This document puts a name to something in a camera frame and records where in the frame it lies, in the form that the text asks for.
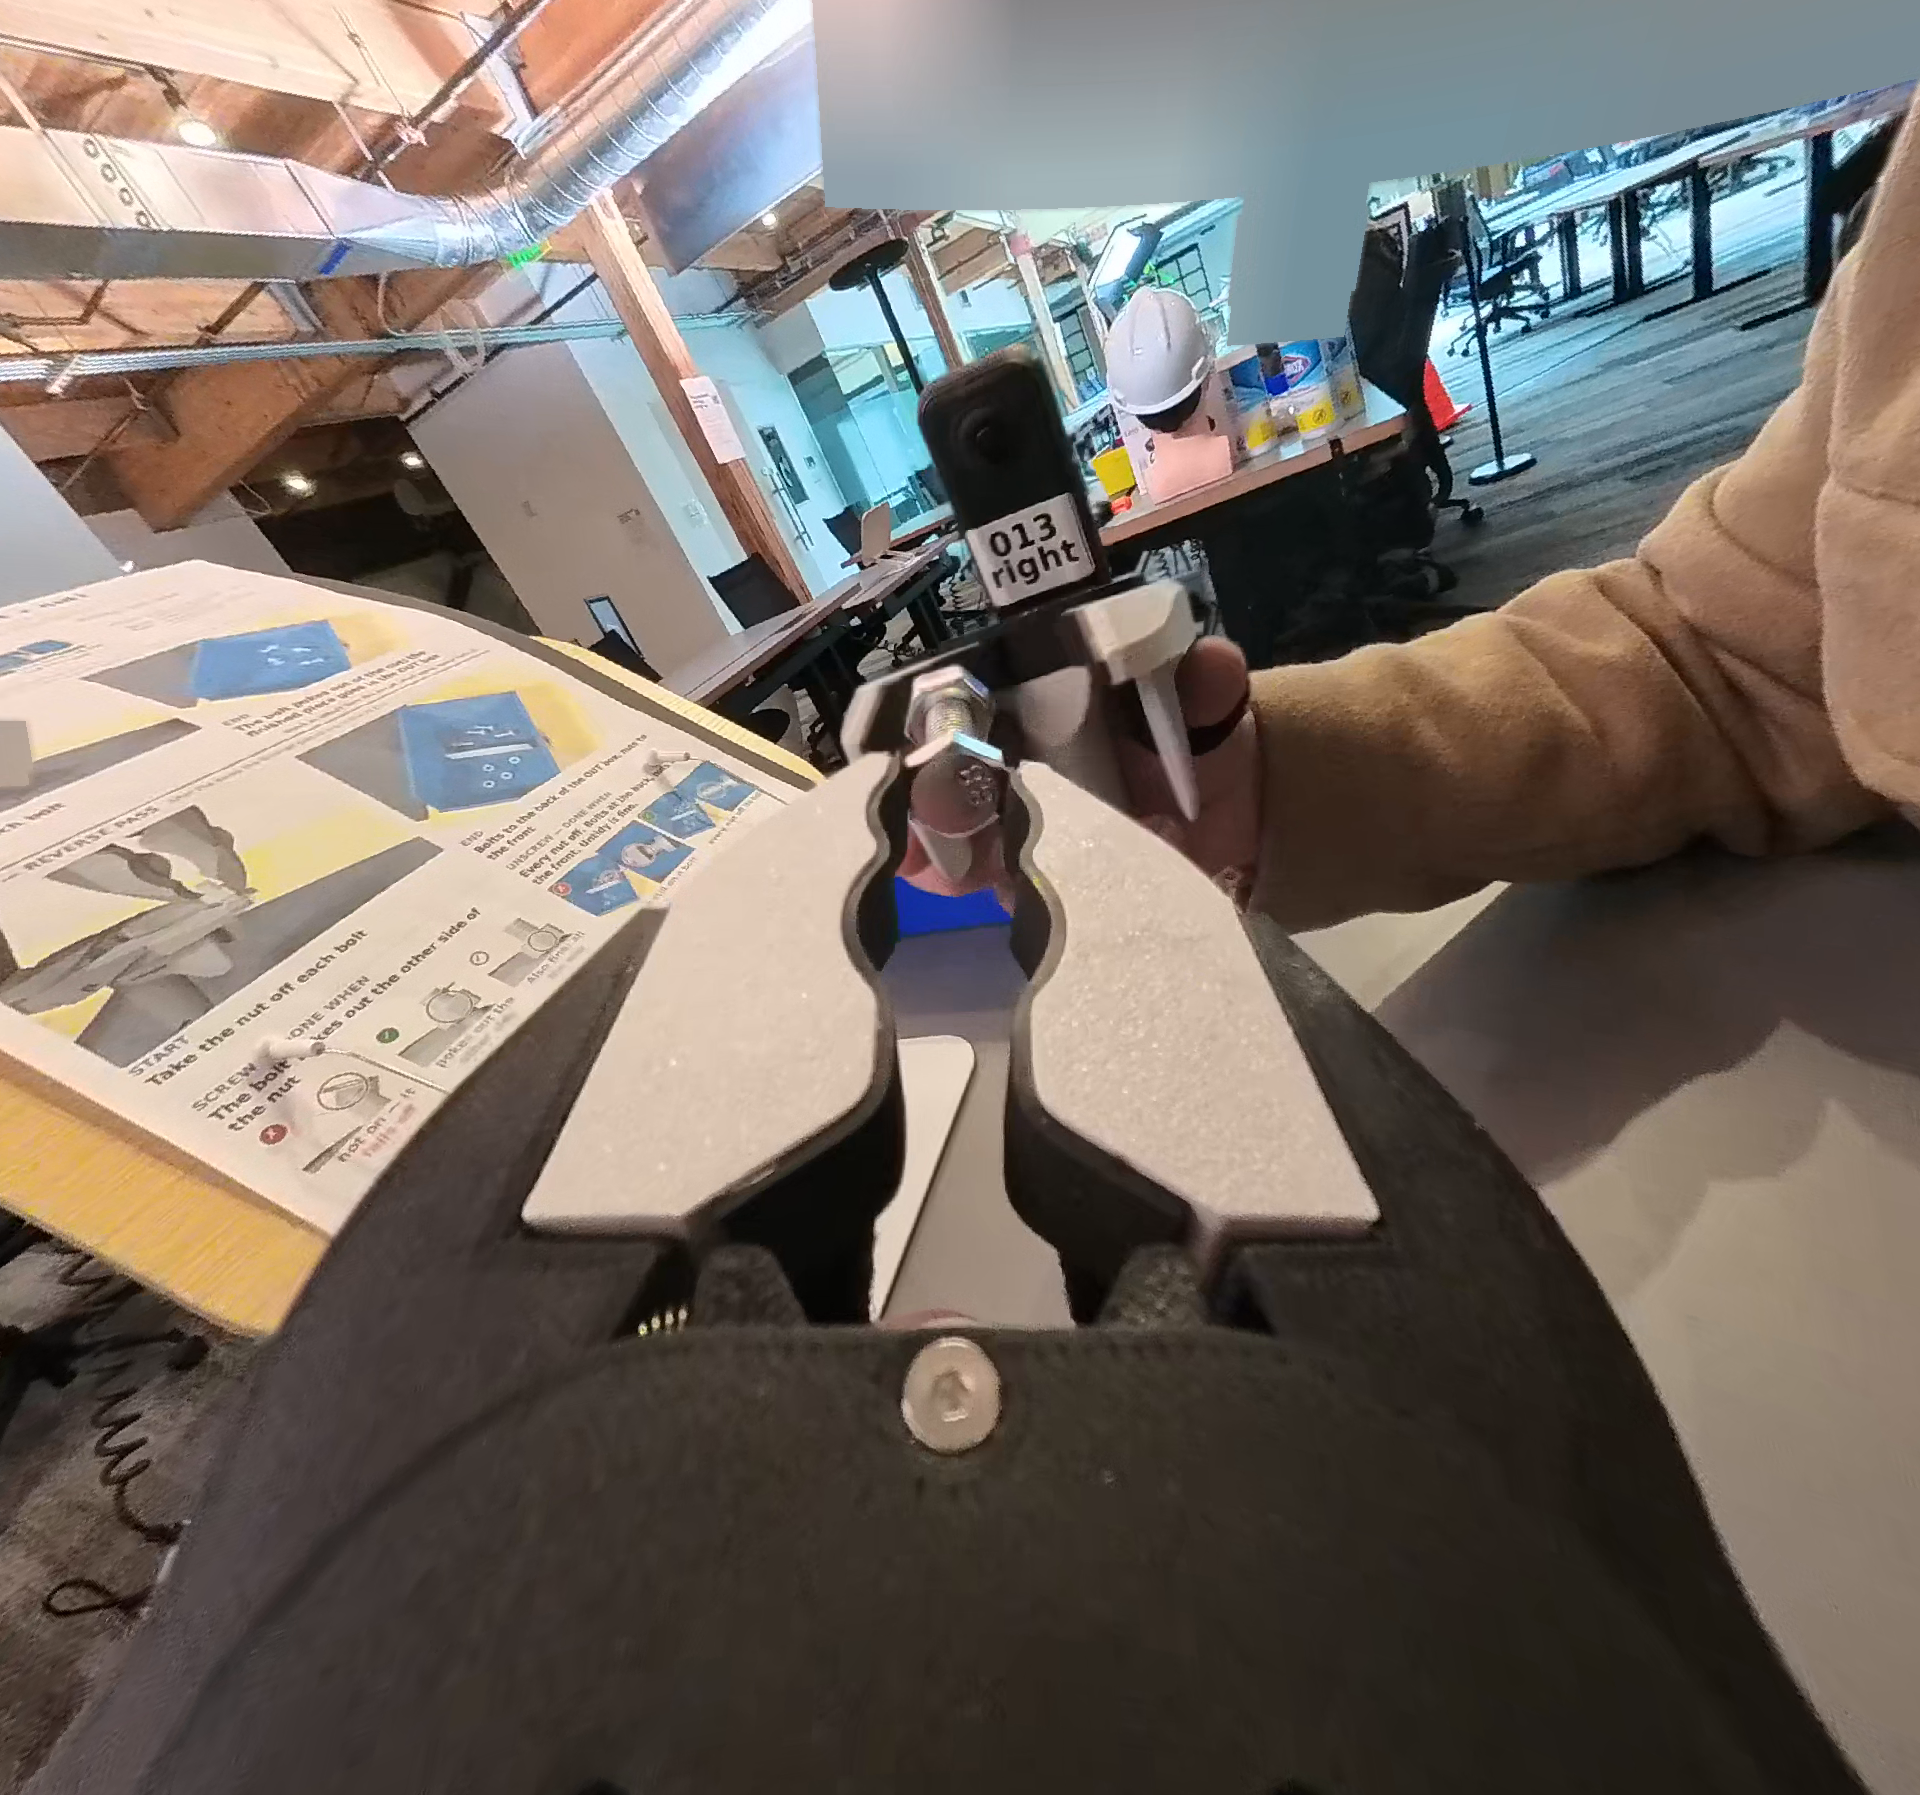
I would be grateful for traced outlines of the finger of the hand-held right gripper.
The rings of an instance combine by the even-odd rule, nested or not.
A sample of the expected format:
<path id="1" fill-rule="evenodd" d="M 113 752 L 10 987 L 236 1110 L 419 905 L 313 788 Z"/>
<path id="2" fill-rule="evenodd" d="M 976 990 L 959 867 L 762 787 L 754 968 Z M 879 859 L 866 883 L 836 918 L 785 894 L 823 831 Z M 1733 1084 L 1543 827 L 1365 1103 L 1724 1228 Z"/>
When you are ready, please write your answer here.
<path id="1" fill-rule="evenodd" d="M 1065 666 L 1021 680 L 1021 768 L 1029 765 L 1044 765 L 1083 795 L 1122 808 L 1106 690 L 1089 667 Z"/>
<path id="2" fill-rule="evenodd" d="M 857 690 L 839 721 L 839 753 L 847 768 L 883 760 L 887 772 L 898 776 L 909 749 L 913 690 L 913 674 L 892 674 Z"/>

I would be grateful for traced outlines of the steel hex bolt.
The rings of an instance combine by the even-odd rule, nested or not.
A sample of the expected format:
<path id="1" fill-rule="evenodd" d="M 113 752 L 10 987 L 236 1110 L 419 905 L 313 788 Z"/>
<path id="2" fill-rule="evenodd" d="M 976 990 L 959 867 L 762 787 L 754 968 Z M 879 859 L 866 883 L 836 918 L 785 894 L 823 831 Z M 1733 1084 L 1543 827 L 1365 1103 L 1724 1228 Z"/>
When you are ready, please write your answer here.
<path id="1" fill-rule="evenodd" d="M 999 818 L 1007 760 L 955 713 L 927 723 L 905 756 L 906 816 L 939 836 L 975 836 Z"/>

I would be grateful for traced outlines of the long blue plastic bin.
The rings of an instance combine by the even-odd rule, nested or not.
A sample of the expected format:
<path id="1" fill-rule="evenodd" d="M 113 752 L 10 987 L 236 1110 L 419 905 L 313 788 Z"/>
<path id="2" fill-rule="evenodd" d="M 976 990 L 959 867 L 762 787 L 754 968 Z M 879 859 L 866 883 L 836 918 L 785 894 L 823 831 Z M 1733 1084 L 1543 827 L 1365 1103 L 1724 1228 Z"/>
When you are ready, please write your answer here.
<path id="1" fill-rule="evenodd" d="M 994 888 L 975 888 L 955 896 L 927 888 L 905 875 L 894 878 L 894 913 L 901 943 L 1007 925 L 1013 918 L 1009 908 Z"/>

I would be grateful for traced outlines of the person's right forearm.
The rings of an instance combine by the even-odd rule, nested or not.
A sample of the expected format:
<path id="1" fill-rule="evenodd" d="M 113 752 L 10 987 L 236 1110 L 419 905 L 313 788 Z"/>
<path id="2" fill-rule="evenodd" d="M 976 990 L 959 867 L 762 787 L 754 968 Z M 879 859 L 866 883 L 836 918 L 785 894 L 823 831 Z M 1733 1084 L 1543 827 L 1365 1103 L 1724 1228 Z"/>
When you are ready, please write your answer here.
<path id="1" fill-rule="evenodd" d="M 1814 520 L 1749 460 L 1631 558 L 1406 645 L 1260 674 L 1252 908 L 1304 931 L 1709 842 L 1829 847 L 1916 818 L 1916 765 L 1842 692 Z"/>

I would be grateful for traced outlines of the wooden office table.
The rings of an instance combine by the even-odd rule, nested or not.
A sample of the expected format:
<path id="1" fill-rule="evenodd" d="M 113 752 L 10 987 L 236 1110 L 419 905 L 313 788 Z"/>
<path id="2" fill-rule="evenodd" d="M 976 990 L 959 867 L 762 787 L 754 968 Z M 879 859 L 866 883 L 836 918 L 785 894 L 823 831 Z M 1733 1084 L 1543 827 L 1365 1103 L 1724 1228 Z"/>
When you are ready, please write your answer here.
<path id="1" fill-rule="evenodd" d="M 906 651 L 909 659 L 949 643 L 939 590 L 953 575 L 953 540 L 949 534 L 928 531 L 913 548 L 836 582 L 813 604 L 727 635 L 659 683 L 730 718 L 754 713 L 765 696 L 792 687 L 811 703 L 820 745 L 836 749 L 839 723 L 858 690 L 858 659 L 875 651 L 898 617 L 906 617 L 918 641 Z"/>

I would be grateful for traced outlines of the pink mannequin head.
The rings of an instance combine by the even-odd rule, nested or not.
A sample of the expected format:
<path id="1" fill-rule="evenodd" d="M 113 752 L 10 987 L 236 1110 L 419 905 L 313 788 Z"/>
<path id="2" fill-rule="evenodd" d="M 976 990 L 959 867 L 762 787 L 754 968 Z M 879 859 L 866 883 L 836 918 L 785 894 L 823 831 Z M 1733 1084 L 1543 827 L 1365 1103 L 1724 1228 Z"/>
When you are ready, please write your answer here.
<path id="1" fill-rule="evenodd" d="M 1119 407 L 1115 421 L 1134 468 L 1137 504 L 1163 504 L 1211 488 L 1239 466 L 1236 415 L 1217 390 L 1203 390 L 1193 413 L 1169 433 L 1147 427 Z"/>

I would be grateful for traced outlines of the black floor stand pole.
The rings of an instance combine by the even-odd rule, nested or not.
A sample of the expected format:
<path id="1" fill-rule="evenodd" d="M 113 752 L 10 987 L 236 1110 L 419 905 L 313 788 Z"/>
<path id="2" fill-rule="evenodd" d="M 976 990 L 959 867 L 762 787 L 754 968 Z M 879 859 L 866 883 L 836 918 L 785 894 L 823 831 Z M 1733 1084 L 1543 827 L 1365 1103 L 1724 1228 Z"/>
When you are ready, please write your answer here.
<path id="1" fill-rule="evenodd" d="M 885 281 L 894 273 L 905 273 L 909 290 L 918 298 L 921 316 L 927 328 L 932 330 L 932 345 L 939 352 L 939 361 L 945 371 L 955 371 L 966 364 L 966 352 L 960 351 L 959 333 L 953 324 L 947 320 L 947 306 L 939 298 L 939 286 L 937 275 L 932 273 L 932 258 L 927 255 L 922 246 L 913 231 L 906 235 L 892 235 L 885 239 L 878 239 L 858 252 L 852 252 L 847 262 L 843 262 L 828 277 L 827 277 L 827 290 L 828 294 L 866 294 L 879 316 L 879 324 L 885 325 L 885 339 L 892 343 L 894 352 L 898 356 L 898 369 L 905 371 L 905 383 L 909 384 L 913 395 L 921 398 L 927 394 L 927 374 L 913 352 L 913 336 L 906 333 L 896 306 L 894 297 L 885 289 Z"/>

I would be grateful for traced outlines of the wooden work table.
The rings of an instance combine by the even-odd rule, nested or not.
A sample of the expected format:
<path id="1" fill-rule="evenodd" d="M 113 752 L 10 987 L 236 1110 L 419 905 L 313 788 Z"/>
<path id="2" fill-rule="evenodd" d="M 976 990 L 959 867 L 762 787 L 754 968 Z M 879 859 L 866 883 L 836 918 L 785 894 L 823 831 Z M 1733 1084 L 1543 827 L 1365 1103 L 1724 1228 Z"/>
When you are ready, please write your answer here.
<path id="1" fill-rule="evenodd" d="M 1287 441 L 1205 488 L 1138 507 L 1104 524 L 1116 574 L 1196 548 L 1221 631 L 1246 651 L 1304 622 L 1316 601 L 1336 609 L 1387 587 L 1387 569 L 1422 559 L 1435 540 L 1435 489 L 1417 427 L 1371 390 L 1365 415 L 1330 439 Z"/>

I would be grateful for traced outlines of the black stanchion pole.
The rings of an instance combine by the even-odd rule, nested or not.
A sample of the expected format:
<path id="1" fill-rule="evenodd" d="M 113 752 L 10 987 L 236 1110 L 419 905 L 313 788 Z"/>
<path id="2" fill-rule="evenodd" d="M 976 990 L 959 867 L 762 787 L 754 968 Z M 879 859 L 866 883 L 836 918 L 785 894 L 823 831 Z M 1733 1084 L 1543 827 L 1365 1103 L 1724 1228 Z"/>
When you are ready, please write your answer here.
<path id="1" fill-rule="evenodd" d="M 1472 488 L 1497 488 L 1511 478 L 1523 476 L 1538 466 L 1538 458 L 1531 452 L 1520 450 L 1507 450 L 1505 443 L 1505 431 L 1501 431 L 1501 418 L 1500 418 L 1500 395 L 1497 395 L 1497 374 L 1493 374 L 1493 352 L 1491 352 L 1491 339 L 1493 328 L 1500 320 L 1514 318 L 1523 328 L 1530 325 L 1530 316 L 1523 310 L 1514 310 L 1511 304 L 1516 302 L 1516 277 L 1497 248 L 1493 231 L 1483 215 L 1480 199 L 1468 191 L 1465 195 L 1465 211 L 1462 211 L 1462 246 L 1468 251 L 1468 289 L 1470 289 L 1470 316 L 1472 316 L 1472 333 L 1476 333 L 1476 359 L 1480 369 L 1480 407 L 1487 415 L 1487 431 L 1491 441 L 1491 456 L 1483 462 L 1476 462 L 1470 468 L 1470 484 Z"/>

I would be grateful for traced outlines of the long white office table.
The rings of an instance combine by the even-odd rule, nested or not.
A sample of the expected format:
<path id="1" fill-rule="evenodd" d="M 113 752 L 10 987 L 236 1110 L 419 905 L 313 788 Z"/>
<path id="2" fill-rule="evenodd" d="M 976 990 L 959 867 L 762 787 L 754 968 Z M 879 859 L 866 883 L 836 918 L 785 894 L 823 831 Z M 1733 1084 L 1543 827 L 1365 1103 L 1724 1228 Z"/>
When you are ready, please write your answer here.
<path id="1" fill-rule="evenodd" d="M 1686 297 L 1666 306 L 1670 312 L 1678 312 L 1737 289 L 1730 281 L 1724 283 L 1716 275 L 1711 177 L 1724 176 L 1730 181 L 1733 170 L 1741 165 L 1786 151 L 1788 146 L 1800 146 L 1807 201 L 1798 298 L 1772 316 L 1749 320 L 1749 325 L 1786 320 L 1823 302 L 1837 265 L 1838 223 L 1837 211 L 1829 201 L 1838 165 L 1837 134 L 1854 127 L 1874 127 L 1877 121 L 1880 115 L 1869 112 L 1864 103 L 1837 103 L 1812 115 L 1769 115 L 1737 129 L 1716 129 L 1705 137 L 1687 141 L 1686 146 L 1650 156 L 1648 161 L 1613 168 L 1602 176 L 1571 182 L 1565 191 L 1523 199 L 1514 211 L 1491 219 L 1487 223 L 1487 235 L 1493 246 L 1507 243 L 1511 236 L 1523 236 L 1523 248 L 1531 248 L 1540 235 L 1547 235 L 1553 239 L 1561 281 L 1558 294 L 1565 302 L 1571 302 L 1581 297 L 1581 219 L 1598 212 L 1604 220 L 1604 243 L 1609 248 L 1606 304 L 1631 304 L 1654 289 L 1670 283 L 1666 277 L 1648 281 L 1644 275 L 1644 197 L 1678 189 L 1683 195 L 1683 215 L 1687 223 L 1687 255 L 1683 275 L 1678 277 Z"/>

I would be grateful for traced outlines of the person's beige coat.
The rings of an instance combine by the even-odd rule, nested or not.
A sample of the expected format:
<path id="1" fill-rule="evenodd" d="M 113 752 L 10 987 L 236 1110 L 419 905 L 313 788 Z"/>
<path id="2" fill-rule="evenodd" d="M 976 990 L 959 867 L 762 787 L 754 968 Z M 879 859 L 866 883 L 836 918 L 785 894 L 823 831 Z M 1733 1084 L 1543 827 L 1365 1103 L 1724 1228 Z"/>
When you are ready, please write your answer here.
<path id="1" fill-rule="evenodd" d="M 1916 106 L 1888 147 L 1861 231 L 1837 266 L 1795 390 L 1781 476 L 1821 575 L 1916 559 Z"/>

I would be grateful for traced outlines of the wall monitor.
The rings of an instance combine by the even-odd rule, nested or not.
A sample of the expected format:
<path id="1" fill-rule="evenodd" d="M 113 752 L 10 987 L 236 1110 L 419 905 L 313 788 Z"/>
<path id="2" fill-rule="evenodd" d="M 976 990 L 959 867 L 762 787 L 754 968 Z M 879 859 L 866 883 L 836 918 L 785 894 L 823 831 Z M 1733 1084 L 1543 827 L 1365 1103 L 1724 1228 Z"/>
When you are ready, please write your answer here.
<path id="1" fill-rule="evenodd" d="M 1128 294 L 1154 262 L 1159 239 L 1163 227 L 1149 219 L 1126 219 L 1111 227 L 1087 277 L 1092 306 L 1104 320 L 1119 312 Z"/>

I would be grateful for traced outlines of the wooden support post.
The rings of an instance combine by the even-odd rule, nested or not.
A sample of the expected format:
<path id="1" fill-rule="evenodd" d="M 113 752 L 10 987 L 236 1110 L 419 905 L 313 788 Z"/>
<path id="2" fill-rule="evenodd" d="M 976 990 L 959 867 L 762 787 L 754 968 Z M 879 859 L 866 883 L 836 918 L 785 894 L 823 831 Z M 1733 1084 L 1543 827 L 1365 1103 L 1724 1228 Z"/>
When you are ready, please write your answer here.
<path id="1" fill-rule="evenodd" d="M 586 243 L 589 270 L 610 298 L 651 384 L 659 390 L 695 468 L 723 515 L 743 552 L 756 554 L 797 597 L 811 604 L 813 590 L 799 563 L 792 558 L 778 520 L 743 458 L 719 458 L 708 427 L 687 394 L 688 383 L 702 383 L 680 328 L 675 325 L 651 273 L 640 255 L 633 230 L 610 195 L 589 199 L 579 215 Z"/>

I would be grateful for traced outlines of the silver spiral air duct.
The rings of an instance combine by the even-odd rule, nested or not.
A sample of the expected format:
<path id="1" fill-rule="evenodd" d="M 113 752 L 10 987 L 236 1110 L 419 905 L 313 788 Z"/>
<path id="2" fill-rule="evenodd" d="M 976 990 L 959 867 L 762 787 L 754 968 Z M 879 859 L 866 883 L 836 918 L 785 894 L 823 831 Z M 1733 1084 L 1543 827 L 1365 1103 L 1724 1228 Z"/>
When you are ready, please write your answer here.
<path id="1" fill-rule="evenodd" d="M 424 262 L 493 265 L 545 243 L 781 55 L 811 14 L 811 0 L 673 0 L 583 88 L 545 111 L 497 182 L 440 201 Z"/>

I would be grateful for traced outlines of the rectangular sheet-metal duct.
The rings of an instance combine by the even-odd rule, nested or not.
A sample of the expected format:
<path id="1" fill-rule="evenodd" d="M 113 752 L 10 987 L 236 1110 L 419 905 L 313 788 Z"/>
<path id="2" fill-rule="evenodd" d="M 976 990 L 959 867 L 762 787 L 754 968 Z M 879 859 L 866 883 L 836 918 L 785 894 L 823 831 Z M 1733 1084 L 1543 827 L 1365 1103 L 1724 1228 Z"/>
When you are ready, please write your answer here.
<path id="1" fill-rule="evenodd" d="M 309 283 L 455 266 L 444 201 L 275 156 L 2 129 L 2 281 Z"/>

